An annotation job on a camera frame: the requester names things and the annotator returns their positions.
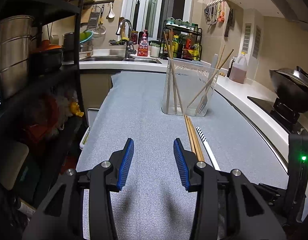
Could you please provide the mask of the black gas stove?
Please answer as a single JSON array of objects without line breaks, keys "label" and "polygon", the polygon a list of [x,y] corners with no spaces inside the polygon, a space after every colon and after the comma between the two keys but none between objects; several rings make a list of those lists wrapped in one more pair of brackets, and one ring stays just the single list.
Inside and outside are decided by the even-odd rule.
[{"label": "black gas stove", "polygon": [[288,134],[308,136],[308,131],[298,122],[300,114],[284,105],[279,98],[276,98],[275,102],[252,96],[247,98],[271,116]]}]

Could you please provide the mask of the black condiment rack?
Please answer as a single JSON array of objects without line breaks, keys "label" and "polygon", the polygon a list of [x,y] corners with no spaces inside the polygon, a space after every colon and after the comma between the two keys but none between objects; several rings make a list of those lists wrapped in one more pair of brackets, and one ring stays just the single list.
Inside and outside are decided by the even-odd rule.
[{"label": "black condiment rack", "polygon": [[164,21],[161,35],[159,58],[169,57],[165,38],[170,44],[174,58],[189,61],[200,61],[202,57],[202,28],[195,23],[182,22],[169,18]]}]

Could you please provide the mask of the hanging cleaver knife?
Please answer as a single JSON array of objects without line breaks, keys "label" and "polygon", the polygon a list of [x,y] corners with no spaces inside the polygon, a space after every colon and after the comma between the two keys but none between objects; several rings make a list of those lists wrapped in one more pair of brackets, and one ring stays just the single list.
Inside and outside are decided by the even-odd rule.
[{"label": "hanging cleaver knife", "polygon": [[229,29],[232,26],[233,21],[234,21],[234,11],[233,11],[232,8],[230,8],[229,15],[228,15],[228,20],[227,20],[227,24],[226,24],[226,28],[225,28],[224,37],[228,37],[229,36]]}]

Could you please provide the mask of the white ceramic spoon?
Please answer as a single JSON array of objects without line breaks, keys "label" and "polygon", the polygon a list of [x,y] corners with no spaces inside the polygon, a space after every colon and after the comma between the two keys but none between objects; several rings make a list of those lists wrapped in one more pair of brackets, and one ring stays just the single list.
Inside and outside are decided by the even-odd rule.
[{"label": "white ceramic spoon", "polygon": [[196,131],[197,131],[197,133],[198,133],[198,135],[199,135],[199,137],[200,137],[200,139],[202,141],[202,144],[204,145],[204,148],[206,149],[206,152],[208,154],[208,157],[209,157],[209,159],[210,159],[214,169],[217,170],[217,171],[220,171],[221,169],[220,169],[220,167],[219,167],[219,165],[217,163],[217,160],[216,160],[216,158],[215,158],[215,156],[214,156],[214,154],[213,154],[213,152],[211,150],[211,147],[208,144],[208,142],[206,140],[206,137],[204,136],[201,128],[197,126],[196,127]]}]

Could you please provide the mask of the green and blue bowls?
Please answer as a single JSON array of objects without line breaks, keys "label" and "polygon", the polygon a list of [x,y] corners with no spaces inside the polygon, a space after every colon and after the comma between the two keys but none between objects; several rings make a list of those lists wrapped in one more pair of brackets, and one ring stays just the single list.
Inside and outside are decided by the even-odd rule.
[{"label": "green and blue bowls", "polygon": [[93,34],[94,32],[92,30],[86,30],[80,33],[79,43],[82,44],[82,43],[89,41],[91,38],[93,38]]}]

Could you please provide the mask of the black shelving unit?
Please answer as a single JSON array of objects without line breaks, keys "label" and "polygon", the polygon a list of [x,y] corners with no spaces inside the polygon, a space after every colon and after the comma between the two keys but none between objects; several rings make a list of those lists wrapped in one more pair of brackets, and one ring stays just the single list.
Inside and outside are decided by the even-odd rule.
[{"label": "black shelving unit", "polygon": [[[47,138],[71,116],[69,106],[59,106],[52,87],[74,86],[81,94],[79,82],[79,36],[84,0],[0,0],[0,21],[17,15],[34,18],[27,60],[25,86],[0,108],[0,185],[14,186],[28,157],[45,162],[50,143]],[[55,21],[74,17],[73,59],[64,66],[64,48],[51,44],[42,36],[43,27]]]}]

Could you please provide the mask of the red dish soap bottle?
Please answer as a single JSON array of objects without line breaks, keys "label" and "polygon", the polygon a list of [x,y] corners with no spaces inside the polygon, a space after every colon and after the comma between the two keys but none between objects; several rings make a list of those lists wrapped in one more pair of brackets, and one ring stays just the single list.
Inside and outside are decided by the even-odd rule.
[{"label": "red dish soap bottle", "polygon": [[147,30],[144,30],[140,32],[137,55],[147,57],[148,49],[149,49],[149,42],[148,42]]}]

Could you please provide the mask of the hanging utensils on rail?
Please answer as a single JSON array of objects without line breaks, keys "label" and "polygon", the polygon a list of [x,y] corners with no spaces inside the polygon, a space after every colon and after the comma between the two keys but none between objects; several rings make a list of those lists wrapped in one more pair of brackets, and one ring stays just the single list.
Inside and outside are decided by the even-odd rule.
[{"label": "hanging utensils on rail", "polygon": [[226,0],[215,0],[207,4],[204,9],[207,25],[215,25],[225,21],[225,1]]}]

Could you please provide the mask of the steel pot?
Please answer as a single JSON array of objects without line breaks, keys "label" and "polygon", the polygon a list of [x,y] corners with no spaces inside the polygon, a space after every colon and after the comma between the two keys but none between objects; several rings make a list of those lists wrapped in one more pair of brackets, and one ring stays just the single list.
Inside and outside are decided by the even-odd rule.
[{"label": "steel pot", "polygon": [[33,20],[29,15],[17,15],[0,21],[0,81],[5,98],[26,84]]}]

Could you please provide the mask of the fork with grey handle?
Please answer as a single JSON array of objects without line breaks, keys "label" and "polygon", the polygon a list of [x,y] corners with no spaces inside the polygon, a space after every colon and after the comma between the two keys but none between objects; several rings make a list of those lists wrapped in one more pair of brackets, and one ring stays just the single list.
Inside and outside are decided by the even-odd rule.
[{"label": "fork with grey handle", "polygon": [[217,54],[214,54],[214,57],[213,57],[213,60],[212,60],[212,63],[211,63],[211,70],[209,71],[209,74],[210,74],[209,80],[207,81],[204,93],[201,97],[200,103],[198,104],[198,107],[196,109],[195,114],[200,114],[207,105],[208,91],[209,91],[211,84],[213,83],[214,77],[217,73],[216,65],[217,65],[217,62],[218,62],[218,58],[219,58],[219,56]]}]

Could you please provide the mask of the black wok with lid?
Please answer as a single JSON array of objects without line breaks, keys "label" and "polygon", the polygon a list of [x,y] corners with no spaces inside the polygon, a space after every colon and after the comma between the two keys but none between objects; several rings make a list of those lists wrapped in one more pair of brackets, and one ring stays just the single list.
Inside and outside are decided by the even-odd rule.
[{"label": "black wok with lid", "polygon": [[299,66],[296,69],[270,70],[270,79],[279,100],[297,113],[308,111],[308,74]]}]

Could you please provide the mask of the clear plastic utensil holder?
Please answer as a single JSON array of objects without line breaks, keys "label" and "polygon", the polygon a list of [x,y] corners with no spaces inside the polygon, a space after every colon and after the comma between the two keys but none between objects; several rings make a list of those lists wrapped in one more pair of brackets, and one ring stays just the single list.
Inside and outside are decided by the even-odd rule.
[{"label": "clear plastic utensil holder", "polygon": [[[175,75],[177,80],[177,85],[179,89],[179,95],[181,96],[181,101],[183,104],[183,109],[185,115],[187,116],[199,116],[203,117],[207,114],[209,105],[211,103],[211,98],[213,96],[214,87],[217,82],[219,72],[215,75],[213,83],[208,91],[208,102],[204,110],[200,114],[195,114],[198,104],[200,103],[203,92],[196,98],[196,100],[187,108],[189,102],[194,98],[194,96],[201,90],[201,88],[207,83],[209,79],[209,71],[211,70],[211,63],[206,63],[204,61],[189,61],[183,59],[174,59]],[[169,72],[170,60],[168,60],[168,66],[166,71]],[[162,99],[162,112],[166,113],[166,94],[168,87],[168,77],[166,75],[164,94]],[[174,96],[172,87],[172,74],[171,74],[171,90],[170,90],[170,103],[169,103],[169,113],[170,115],[183,115],[181,113],[181,108],[177,100],[177,114],[174,112]]]}]

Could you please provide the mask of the stainless steel sink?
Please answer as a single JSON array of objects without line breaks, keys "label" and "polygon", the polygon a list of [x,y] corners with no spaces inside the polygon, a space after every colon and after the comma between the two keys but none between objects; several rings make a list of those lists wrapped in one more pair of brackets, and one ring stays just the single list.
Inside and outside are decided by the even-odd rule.
[{"label": "stainless steel sink", "polygon": [[128,61],[128,62],[142,62],[142,63],[154,63],[161,64],[161,61],[158,59],[147,59],[140,57],[124,58],[120,56],[97,56],[97,57],[88,57],[86,59],[80,60],[81,62],[96,62],[96,61]]}]

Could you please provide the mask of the window frame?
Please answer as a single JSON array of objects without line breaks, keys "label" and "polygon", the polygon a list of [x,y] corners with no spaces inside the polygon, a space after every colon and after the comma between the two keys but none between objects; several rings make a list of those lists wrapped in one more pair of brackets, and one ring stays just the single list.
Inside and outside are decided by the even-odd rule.
[{"label": "window frame", "polygon": [[147,30],[156,40],[169,17],[191,22],[193,5],[194,0],[123,0],[121,16],[130,20],[133,30]]}]

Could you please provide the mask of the red jar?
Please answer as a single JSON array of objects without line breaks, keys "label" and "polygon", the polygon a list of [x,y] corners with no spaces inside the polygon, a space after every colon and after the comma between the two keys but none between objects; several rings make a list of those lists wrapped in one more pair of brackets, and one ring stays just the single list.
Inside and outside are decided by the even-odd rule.
[{"label": "red jar", "polygon": [[131,31],[130,40],[133,42],[134,45],[138,44],[138,31]]}]

